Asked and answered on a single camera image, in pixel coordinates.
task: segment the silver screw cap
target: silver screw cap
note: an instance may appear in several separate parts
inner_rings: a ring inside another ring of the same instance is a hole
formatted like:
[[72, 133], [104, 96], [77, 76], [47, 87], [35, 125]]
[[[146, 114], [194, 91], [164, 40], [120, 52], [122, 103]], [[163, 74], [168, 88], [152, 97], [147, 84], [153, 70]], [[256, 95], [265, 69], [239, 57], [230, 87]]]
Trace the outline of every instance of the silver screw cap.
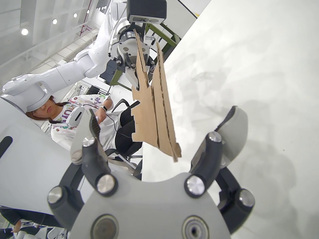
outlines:
[[110, 174], [103, 175], [97, 184], [97, 190], [101, 194], [106, 194], [113, 190], [115, 186], [114, 177]]
[[83, 142], [82, 142], [82, 145], [83, 147], [90, 147], [91, 145], [93, 145], [95, 141], [95, 138], [92, 137], [92, 138], [84, 138]]
[[200, 177], [197, 177], [195, 175], [192, 175], [189, 177], [189, 179], [186, 182], [187, 189], [194, 195], [200, 196], [205, 191], [205, 185], [204, 182]]
[[62, 188], [59, 186], [54, 187], [48, 194], [48, 203], [53, 204], [58, 202], [62, 198], [62, 195]]
[[210, 133], [208, 133], [208, 137], [211, 141], [214, 141], [214, 142], [221, 142], [221, 135], [216, 132], [216, 131], [212, 131]]
[[246, 189], [242, 189], [242, 191], [239, 193], [239, 200], [246, 207], [253, 207], [256, 202], [253, 194]]

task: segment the green metal frame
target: green metal frame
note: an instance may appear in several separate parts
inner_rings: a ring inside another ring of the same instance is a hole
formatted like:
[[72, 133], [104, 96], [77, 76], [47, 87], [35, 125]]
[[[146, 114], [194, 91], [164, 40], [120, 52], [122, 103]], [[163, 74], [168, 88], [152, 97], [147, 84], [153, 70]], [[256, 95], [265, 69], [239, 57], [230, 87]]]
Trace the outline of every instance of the green metal frame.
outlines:
[[[175, 34], [171, 29], [169, 29], [165, 24], [161, 23], [160, 26], [162, 26], [166, 31], [168, 31], [170, 34], [172, 34], [172, 37], [170, 38], [166, 34], [164, 34], [162, 31], [160, 31], [157, 27], [155, 27], [152, 24], [146, 24], [145, 27], [145, 33], [147, 33], [149, 30], [152, 30], [154, 33], [156, 33], [160, 38], [165, 40], [167, 44], [163, 47], [162, 52], [165, 54], [171, 47], [176, 47], [177, 44], [180, 42], [180, 37]], [[110, 82], [110, 86], [116, 86], [119, 85], [123, 88], [126, 88], [130, 91], [132, 91], [130, 88], [127, 86], [124, 86], [123, 84], [119, 83], [118, 80], [120, 79], [121, 75], [123, 74], [122, 71], [116, 70], [115, 74], [113, 75], [113, 78]]]
[[111, 82], [109, 83], [109, 85], [110, 85], [110, 86], [119, 85], [119, 86], [121, 86], [121, 87], [123, 87], [123, 88], [126, 88], [126, 89], [132, 91], [129, 87], [124, 86], [123, 84], [121, 84], [121, 83], [118, 82], [118, 80], [120, 79], [120, 77], [121, 77], [122, 74], [123, 74], [123, 72], [117, 69], [117, 70], [115, 71], [115, 74], [113, 75], [113, 78], [112, 78]]

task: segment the black cable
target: black cable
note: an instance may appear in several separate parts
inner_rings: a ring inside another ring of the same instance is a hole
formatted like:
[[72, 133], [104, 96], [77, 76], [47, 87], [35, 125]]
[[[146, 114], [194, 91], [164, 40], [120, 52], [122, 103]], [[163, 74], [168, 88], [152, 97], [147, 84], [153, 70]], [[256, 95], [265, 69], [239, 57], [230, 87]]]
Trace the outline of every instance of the black cable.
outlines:
[[[93, 108], [99, 109], [99, 108], [94, 107], [94, 106], [89, 105], [89, 104], [85, 104], [85, 105], [83, 105], [83, 106], [91, 106], [91, 107], [93, 107]], [[115, 129], [115, 131], [116, 131], [118, 134], [121, 134], [121, 135], [123, 135], [124, 137], [127, 137], [127, 138], [129, 138], [129, 139], [132, 138], [132, 137], [128, 137], [128, 136], [122, 134], [121, 132], [118, 132], [117, 129], [116, 129], [116, 127], [115, 127], [115, 121], [114, 121], [107, 113], [106, 113], [106, 115], [113, 121], [114, 129]]]

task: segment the red pipe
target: red pipe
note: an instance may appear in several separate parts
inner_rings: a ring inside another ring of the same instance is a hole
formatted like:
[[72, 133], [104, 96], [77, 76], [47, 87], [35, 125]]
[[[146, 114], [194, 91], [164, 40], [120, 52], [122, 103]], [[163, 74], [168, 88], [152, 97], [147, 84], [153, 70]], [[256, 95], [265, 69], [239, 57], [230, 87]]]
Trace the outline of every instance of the red pipe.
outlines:
[[84, 27], [84, 25], [83, 25], [83, 26], [82, 26], [82, 28], [81, 28], [80, 36], [81, 36], [81, 34], [82, 34], [82, 33], [84, 33], [84, 32], [85, 32], [85, 31], [83, 31], [83, 32], [82, 32], [83, 27]]

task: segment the whiteboard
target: whiteboard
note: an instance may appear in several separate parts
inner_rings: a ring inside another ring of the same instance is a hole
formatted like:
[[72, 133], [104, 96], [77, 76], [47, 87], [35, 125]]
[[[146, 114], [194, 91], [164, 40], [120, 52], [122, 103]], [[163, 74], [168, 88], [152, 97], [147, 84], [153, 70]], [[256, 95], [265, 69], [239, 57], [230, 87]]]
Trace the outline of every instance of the whiteboard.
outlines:
[[196, 21], [197, 17], [180, 0], [166, 0], [166, 2], [167, 18], [164, 23], [182, 38]]

